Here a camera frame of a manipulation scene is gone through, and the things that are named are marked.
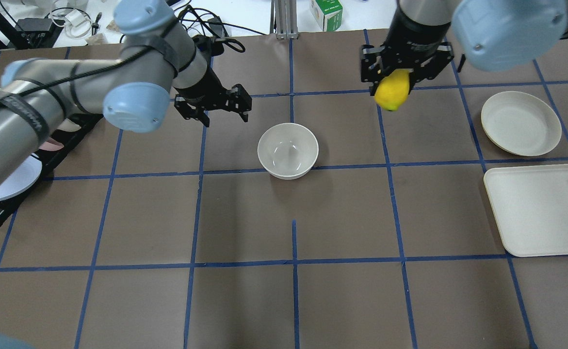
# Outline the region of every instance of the green box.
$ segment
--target green box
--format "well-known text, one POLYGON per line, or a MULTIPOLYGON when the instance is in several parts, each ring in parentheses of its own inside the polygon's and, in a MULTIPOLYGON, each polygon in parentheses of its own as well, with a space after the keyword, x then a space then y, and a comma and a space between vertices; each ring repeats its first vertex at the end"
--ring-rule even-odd
POLYGON ((342 25, 344 8, 339 0, 311 0, 313 17, 324 32, 334 32, 342 25))

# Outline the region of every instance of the white tray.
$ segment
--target white tray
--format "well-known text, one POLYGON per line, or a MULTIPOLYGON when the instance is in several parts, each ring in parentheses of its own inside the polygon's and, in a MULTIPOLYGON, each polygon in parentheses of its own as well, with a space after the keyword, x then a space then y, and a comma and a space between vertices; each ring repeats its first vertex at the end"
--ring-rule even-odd
POLYGON ((568 165, 494 168, 484 185, 508 252, 568 254, 568 165))

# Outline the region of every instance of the black pole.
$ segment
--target black pole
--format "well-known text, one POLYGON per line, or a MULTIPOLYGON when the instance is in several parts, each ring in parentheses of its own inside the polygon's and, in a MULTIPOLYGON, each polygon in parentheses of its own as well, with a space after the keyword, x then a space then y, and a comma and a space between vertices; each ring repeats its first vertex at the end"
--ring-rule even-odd
POLYGON ((14 27, 7 21, 6 18, 0 13, 0 31, 6 35, 8 40, 13 43, 16 49, 32 48, 29 42, 21 36, 21 32, 14 29, 14 27))

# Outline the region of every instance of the metal post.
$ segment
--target metal post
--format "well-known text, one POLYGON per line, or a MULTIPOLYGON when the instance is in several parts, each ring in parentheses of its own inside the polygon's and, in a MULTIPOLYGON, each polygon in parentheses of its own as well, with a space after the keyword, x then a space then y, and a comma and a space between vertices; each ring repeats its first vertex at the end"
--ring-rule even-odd
POLYGON ((21 33, 20 31, 14 29, 13 25, 10 24, 10 22, 8 22, 7 19, 4 18, 4 16, 1 13, 0 13, 0 31, 4 35, 6 35, 8 40, 10 40, 10 42, 14 44, 14 47, 16 47, 16 49, 32 48, 29 42, 27 42, 27 40, 24 37, 22 37, 22 34, 24 33, 21 33))
POLYGON ((271 0, 271 32, 276 38, 298 38, 297 0, 271 0))

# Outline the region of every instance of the robotic arm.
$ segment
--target robotic arm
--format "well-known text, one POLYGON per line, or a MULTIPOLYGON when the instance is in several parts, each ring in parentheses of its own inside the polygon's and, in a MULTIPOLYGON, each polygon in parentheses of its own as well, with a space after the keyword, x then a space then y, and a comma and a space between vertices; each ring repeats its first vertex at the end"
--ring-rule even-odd
POLYGON ((397 0, 385 42, 361 47, 361 81, 410 71, 410 89, 434 79, 454 58, 444 42, 452 25, 471 64, 502 71, 530 62, 568 38, 568 0, 397 0))
POLYGON ((0 80, 0 183, 74 113, 102 113, 118 128, 151 132, 169 106, 208 126, 204 111, 224 109, 247 121, 251 97, 224 88, 164 0, 122 0, 114 19, 127 39, 119 60, 11 63, 0 80))

